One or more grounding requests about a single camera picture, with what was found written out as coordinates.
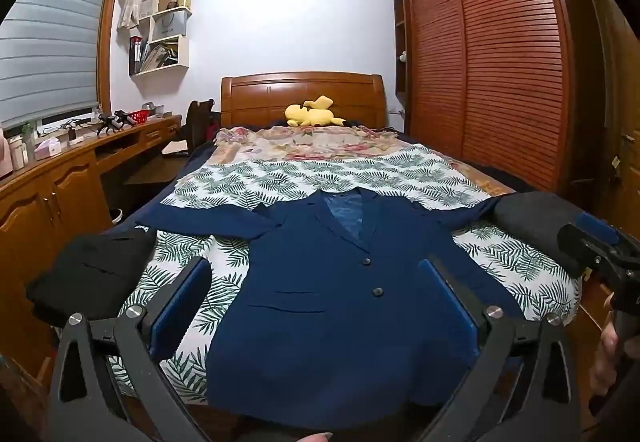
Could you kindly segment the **right hand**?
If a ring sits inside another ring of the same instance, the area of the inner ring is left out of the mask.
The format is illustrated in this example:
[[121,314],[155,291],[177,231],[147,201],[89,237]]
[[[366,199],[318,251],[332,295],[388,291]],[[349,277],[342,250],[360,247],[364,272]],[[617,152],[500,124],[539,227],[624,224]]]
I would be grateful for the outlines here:
[[613,297],[614,295],[609,295],[604,303],[608,316],[601,332],[597,350],[594,352],[594,362],[589,373],[591,391],[596,396],[605,396],[617,377],[618,335],[614,326],[614,311],[611,304]]

